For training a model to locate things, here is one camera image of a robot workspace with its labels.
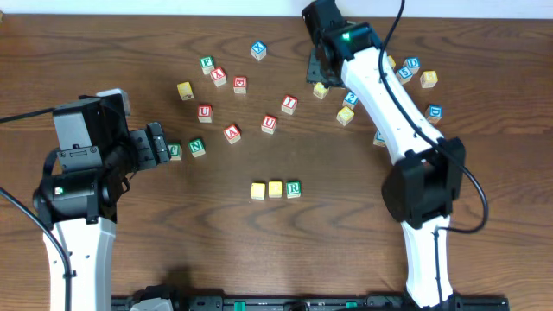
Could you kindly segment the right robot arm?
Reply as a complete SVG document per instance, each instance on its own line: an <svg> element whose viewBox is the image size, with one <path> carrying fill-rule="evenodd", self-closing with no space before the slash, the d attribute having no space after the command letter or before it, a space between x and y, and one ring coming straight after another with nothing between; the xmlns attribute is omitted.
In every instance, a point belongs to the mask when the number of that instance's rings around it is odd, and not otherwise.
<svg viewBox="0 0 553 311"><path fill-rule="evenodd" d="M407 294L418 309L452 308L447 229L462 173L438 149L463 157L463 144L445 139L415 106L369 23L349 22L327 0L310 3L302 17L322 78L352 91L385 141L392 170L381 194L404 233Z"/></svg>

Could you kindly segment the green R block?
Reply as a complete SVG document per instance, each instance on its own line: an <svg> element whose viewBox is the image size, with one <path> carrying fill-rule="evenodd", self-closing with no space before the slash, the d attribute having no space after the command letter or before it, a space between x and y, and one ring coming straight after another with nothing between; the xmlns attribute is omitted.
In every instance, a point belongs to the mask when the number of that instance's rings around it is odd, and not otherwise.
<svg viewBox="0 0 553 311"><path fill-rule="evenodd" d="M299 198L302 195L302 186L299 181L286 183L286 196L288 199Z"/></svg>

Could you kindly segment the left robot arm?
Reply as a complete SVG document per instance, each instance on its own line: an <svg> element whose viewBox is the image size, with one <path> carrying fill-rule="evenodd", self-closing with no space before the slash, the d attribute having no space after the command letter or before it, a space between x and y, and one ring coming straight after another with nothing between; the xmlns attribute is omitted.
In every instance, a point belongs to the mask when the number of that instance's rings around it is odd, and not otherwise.
<svg viewBox="0 0 553 311"><path fill-rule="evenodd" d="M111 309L117 203L138 171L171 158L158 122L130 130L130 101L112 89L53 110L59 146L46 158L34 207L43 236L53 310Z"/></svg>

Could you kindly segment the yellow O block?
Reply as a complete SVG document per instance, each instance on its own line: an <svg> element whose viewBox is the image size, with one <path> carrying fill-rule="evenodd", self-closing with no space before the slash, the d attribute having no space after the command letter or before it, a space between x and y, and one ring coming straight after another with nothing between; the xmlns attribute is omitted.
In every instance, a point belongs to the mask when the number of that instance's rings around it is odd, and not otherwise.
<svg viewBox="0 0 553 311"><path fill-rule="evenodd" d="M270 181L268 191L271 199L281 198L283 196L283 183L281 181Z"/></svg>

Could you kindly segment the yellow C block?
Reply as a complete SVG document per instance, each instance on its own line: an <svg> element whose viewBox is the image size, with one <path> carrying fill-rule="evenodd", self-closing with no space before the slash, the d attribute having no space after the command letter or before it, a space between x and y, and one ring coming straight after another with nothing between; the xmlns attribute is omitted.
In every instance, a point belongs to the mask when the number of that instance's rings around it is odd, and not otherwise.
<svg viewBox="0 0 553 311"><path fill-rule="evenodd" d="M253 182L251 184L251 198L253 200L264 200L265 189L266 185L264 182Z"/></svg>

